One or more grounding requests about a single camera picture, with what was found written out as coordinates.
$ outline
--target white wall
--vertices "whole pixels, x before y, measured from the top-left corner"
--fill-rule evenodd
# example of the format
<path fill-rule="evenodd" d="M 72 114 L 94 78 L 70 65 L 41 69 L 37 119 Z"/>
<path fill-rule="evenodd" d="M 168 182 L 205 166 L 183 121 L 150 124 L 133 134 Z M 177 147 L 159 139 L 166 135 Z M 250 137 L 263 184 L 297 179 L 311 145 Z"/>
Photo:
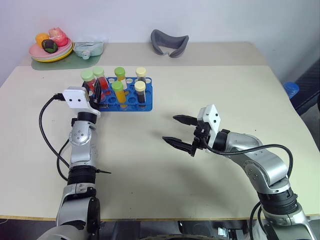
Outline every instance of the white wall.
<path fill-rule="evenodd" d="M 0 85 L 35 35 L 56 26 L 72 39 L 148 42 L 160 29 L 192 42 L 253 42 L 280 80 L 308 51 L 309 62 L 320 54 L 320 0 L 1 0 Z"/>

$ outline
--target blue test tube rack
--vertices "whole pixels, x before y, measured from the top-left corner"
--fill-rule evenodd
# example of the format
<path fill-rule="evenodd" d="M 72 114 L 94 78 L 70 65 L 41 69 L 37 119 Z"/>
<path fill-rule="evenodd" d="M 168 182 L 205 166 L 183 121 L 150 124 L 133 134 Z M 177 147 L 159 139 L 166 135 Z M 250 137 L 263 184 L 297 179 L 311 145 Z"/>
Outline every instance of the blue test tube rack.
<path fill-rule="evenodd" d="M 105 91 L 110 91 L 109 95 L 106 95 L 106 99 L 101 102 L 105 104 L 106 107 L 100 107 L 100 112 L 148 112 L 152 110 L 153 102 L 153 92 L 152 92 L 152 79 L 150 77 L 145 78 L 145 102 L 138 102 L 138 96 L 135 90 L 135 83 L 137 77 L 126 77 L 127 89 L 124 89 L 124 92 L 128 91 L 128 94 L 125 95 L 126 101 L 124 103 L 119 103 L 116 97 L 115 92 L 111 88 L 111 84 L 117 81 L 117 77 L 106 77 L 109 88 Z"/>

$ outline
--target white table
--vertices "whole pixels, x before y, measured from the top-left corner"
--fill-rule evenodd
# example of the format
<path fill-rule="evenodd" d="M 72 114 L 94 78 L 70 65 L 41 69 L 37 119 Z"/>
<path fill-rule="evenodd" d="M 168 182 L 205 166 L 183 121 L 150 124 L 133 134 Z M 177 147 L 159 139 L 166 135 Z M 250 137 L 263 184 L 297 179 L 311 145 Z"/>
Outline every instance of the white table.
<path fill-rule="evenodd" d="M 222 43 L 211 44 L 218 48 Z M 230 48 L 238 44 L 239 48 L 251 46 L 252 52 L 257 51 L 248 43 L 229 44 Z M 239 54 L 234 51 L 233 54 L 241 59 Z M 220 58 L 226 60 L 229 55 L 225 51 Z M 148 64 L 145 57 L 137 60 L 147 68 L 153 81 L 152 111 L 103 112 L 97 122 L 97 166 L 112 172 L 96 177 L 102 219 L 249 218 L 258 197 L 238 165 L 200 150 L 191 157 L 162 140 L 162 136 L 173 136 L 190 143 L 194 128 L 178 123 L 172 116 L 197 116 L 200 108 L 208 104 L 216 105 L 221 128 L 255 135 L 264 144 L 287 146 L 294 156 L 292 189 L 306 215 L 320 214 L 319 151 L 281 84 L 262 59 L 260 65 L 250 63 L 255 62 L 254 57 L 242 56 L 244 61 L 237 64 L 225 61 L 225 65 L 215 65 L 209 61 L 207 66 L 192 66 L 191 62 L 182 66 L 179 58 L 172 63 L 167 56 L 155 56 L 167 65 L 155 66 L 156 60 Z M 123 66 L 127 77 L 134 76 L 136 65 Z M 116 66 L 103 67 L 111 75 Z M 0 218 L 56 217 L 66 182 L 58 175 L 56 158 L 41 136 L 38 117 L 54 93 L 82 84 L 80 72 L 81 69 L 36 71 L 22 64 L 0 88 L 4 136 L 0 144 L 0 180 L 4 184 Z M 60 149 L 67 139 L 74 116 L 65 102 L 58 101 L 44 113 L 44 131 L 55 149 Z M 271 150 L 288 165 L 284 151 Z M 69 154 L 70 147 L 63 156 L 68 159 Z"/>

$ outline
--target black liquid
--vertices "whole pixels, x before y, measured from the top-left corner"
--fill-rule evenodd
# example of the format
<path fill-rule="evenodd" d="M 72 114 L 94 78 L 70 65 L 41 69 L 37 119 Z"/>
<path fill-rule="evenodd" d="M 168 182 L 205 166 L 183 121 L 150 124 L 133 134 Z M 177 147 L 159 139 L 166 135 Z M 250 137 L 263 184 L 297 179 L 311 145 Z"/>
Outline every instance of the black liquid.
<path fill-rule="evenodd" d="M 145 94 L 137 94 L 138 95 L 138 102 L 139 103 L 145 103 L 146 100 L 145 100 Z"/>

